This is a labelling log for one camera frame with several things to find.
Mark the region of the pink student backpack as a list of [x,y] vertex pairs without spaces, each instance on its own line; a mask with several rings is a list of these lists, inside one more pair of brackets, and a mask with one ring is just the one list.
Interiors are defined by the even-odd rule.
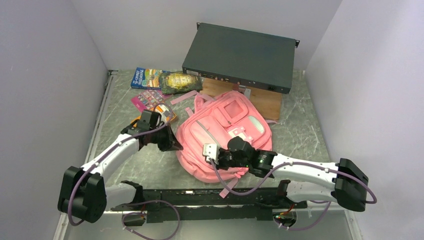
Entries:
[[272,131],[251,101],[237,91],[216,97],[195,90],[181,99],[194,96],[194,108],[186,108],[188,119],[176,131],[183,149],[176,152],[181,166],[204,183],[217,183],[213,167],[203,156],[204,144],[216,144],[226,149],[234,137],[241,137],[255,149],[272,150]]

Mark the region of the dark green yellow book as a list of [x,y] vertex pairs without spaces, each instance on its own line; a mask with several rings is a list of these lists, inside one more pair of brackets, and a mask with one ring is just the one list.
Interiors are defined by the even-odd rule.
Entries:
[[159,75],[161,92],[164,95],[184,94],[190,91],[201,91],[203,79],[182,71],[163,72]]

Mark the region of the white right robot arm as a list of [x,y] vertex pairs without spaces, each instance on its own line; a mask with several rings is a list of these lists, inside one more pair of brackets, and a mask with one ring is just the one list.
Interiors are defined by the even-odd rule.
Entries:
[[292,158],[274,151],[255,149],[241,137],[234,137],[227,148],[204,144],[203,156],[220,182],[219,170],[243,168],[261,178],[282,180],[282,189],[275,194],[276,203],[287,208],[303,201],[335,202],[354,212],[364,212],[367,204],[376,204],[368,176],[350,159],[339,162],[315,162]]

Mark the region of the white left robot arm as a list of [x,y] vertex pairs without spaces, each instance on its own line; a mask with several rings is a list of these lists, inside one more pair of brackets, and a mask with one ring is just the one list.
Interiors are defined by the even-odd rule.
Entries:
[[64,172],[57,208],[67,214],[72,226],[94,223],[104,211],[119,205],[137,210],[144,204],[142,185],[128,180],[111,187],[105,183],[118,167],[149,144],[157,145],[162,152],[183,150],[169,123],[158,112],[144,110],[101,154]]

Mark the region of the orange book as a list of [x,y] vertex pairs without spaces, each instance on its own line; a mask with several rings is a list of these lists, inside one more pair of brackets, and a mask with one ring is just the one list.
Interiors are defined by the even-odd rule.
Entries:
[[133,104],[139,110],[140,113],[142,113],[143,110],[149,110],[159,113],[161,115],[160,121],[164,122],[165,124],[171,123],[177,118],[177,115],[173,112],[173,110],[163,101],[148,105],[144,105],[142,103]]

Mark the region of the pink sticker card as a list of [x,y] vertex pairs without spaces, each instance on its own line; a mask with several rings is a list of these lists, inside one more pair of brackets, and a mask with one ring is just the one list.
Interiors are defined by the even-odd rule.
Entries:
[[163,94],[161,90],[144,89],[130,101],[135,108],[142,113],[144,110],[150,110],[158,103],[161,103],[172,96],[172,94]]

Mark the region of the wooden support block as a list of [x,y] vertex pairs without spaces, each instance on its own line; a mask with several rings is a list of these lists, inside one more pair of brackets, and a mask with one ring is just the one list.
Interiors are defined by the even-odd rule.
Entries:
[[[235,83],[205,78],[202,84],[203,89],[200,93],[216,97],[220,94],[232,91],[234,84]],[[267,120],[278,121],[280,119],[283,95],[274,91],[250,86],[247,86],[247,88],[251,89],[249,100],[259,113]]]

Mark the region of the blue treehouse book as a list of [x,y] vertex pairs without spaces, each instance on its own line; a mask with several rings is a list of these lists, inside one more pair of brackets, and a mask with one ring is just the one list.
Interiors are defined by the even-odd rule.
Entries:
[[137,67],[132,77],[130,87],[132,89],[160,90],[159,76],[169,71]]

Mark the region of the dark green rack device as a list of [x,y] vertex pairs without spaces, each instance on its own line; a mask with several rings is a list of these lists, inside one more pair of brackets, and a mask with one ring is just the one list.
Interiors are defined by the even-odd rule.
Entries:
[[288,94],[299,40],[205,22],[182,64],[186,74]]

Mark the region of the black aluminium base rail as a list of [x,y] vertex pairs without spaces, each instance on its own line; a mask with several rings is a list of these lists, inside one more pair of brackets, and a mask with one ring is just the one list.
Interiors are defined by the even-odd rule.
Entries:
[[305,209],[306,201],[293,202],[278,194],[277,188],[259,188],[247,196],[209,189],[144,189],[123,182],[111,187],[83,187],[74,199],[60,193],[58,209],[88,223],[95,223],[105,211],[145,212],[147,223],[165,221],[254,219],[270,221],[278,210]]

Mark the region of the grey metal bracket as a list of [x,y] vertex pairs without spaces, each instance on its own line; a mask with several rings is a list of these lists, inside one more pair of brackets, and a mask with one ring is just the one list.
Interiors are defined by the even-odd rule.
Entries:
[[234,84],[232,90],[243,94],[248,99],[251,96],[251,89],[247,88],[245,85]]

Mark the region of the silver side rail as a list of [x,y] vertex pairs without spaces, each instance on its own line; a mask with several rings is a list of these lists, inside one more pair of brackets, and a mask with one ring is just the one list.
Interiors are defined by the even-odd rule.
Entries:
[[96,117],[96,122],[94,125],[94,129],[93,129],[93,133],[92,133],[92,137],[90,139],[90,143],[88,146],[88,150],[87,150],[87,154],[84,160],[84,164],[89,163],[90,161],[92,161],[96,155],[96,151],[98,148],[98,144],[99,144],[99,140],[100,140],[100,135],[101,135],[101,131],[104,125],[104,121],[106,118],[106,113],[107,113],[107,109],[110,103],[110,97],[112,95],[112,92],[114,90],[115,87],[115,82],[116,82],[116,77],[119,73],[119,70],[109,70],[108,71],[108,78],[107,81],[104,85],[104,93],[103,93],[103,98],[99,107],[99,111],[97,113],[97,117]]

